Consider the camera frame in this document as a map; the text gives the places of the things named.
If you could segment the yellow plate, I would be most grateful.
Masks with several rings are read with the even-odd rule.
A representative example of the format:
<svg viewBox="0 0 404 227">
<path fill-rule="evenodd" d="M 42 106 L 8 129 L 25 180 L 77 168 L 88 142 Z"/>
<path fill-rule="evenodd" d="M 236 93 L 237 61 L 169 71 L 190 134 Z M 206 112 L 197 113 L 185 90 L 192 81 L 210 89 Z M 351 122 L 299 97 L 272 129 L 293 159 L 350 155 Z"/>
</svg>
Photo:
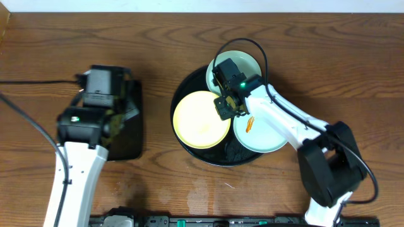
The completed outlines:
<svg viewBox="0 0 404 227">
<path fill-rule="evenodd" d="M 176 136 L 185 145 L 212 148 L 229 132 L 231 120 L 220 118 L 214 104 L 216 98 L 218 95 L 210 91 L 195 91 L 177 104 L 172 123 Z"/>
</svg>

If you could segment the orange green sponge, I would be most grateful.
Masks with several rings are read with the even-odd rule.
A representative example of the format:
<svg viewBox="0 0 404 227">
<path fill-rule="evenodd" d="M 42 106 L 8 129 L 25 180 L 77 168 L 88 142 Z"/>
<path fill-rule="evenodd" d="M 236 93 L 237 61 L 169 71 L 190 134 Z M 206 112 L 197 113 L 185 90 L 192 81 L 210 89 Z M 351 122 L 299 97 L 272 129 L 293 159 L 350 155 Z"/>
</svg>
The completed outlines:
<svg viewBox="0 0 404 227">
<path fill-rule="evenodd" d="M 126 113 L 126 94 L 112 96 L 112 106 L 108 107 L 105 113 L 105 120 L 102 127 L 101 145 L 108 148 L 122 128 L 124 115 Z"/>
</svg>

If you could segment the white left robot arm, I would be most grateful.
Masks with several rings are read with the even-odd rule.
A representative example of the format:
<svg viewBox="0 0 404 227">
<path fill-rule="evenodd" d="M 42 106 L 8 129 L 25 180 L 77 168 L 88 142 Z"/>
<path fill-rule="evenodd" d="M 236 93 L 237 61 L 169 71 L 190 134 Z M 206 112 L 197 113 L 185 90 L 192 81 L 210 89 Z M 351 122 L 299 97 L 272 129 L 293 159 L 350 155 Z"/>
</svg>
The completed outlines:
<svg viewBox="0 0 404 227">
<path fill-rule="evenodd" d="M 93 68 L 57 118 L 54 182 L 44 226 L 87 226 L 107 161 L 134 160 L 143 149 L 141 83 L 130 69 Z"/>
</svg>

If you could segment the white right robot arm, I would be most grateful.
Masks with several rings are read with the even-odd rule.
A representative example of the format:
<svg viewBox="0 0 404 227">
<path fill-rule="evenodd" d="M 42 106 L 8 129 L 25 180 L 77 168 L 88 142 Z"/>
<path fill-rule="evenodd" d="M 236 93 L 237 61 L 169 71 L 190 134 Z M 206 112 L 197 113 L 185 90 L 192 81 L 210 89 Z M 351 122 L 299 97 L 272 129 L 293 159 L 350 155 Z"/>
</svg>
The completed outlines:
<svg viewBox="0 0 404 227">
<path fill-rule="evenodd" d="M 297 151 L 300 177 L 311 197 L 306 223 L 336 226 L 353 192 L 372 175 L 349 126 L 310 116 L 257 74 L 248 78 L 243 73 L 215 73 L 213 83 L 221 92 L 215 105 L 222 119 L 250 114 L 269 124 Z"/>
</svg>

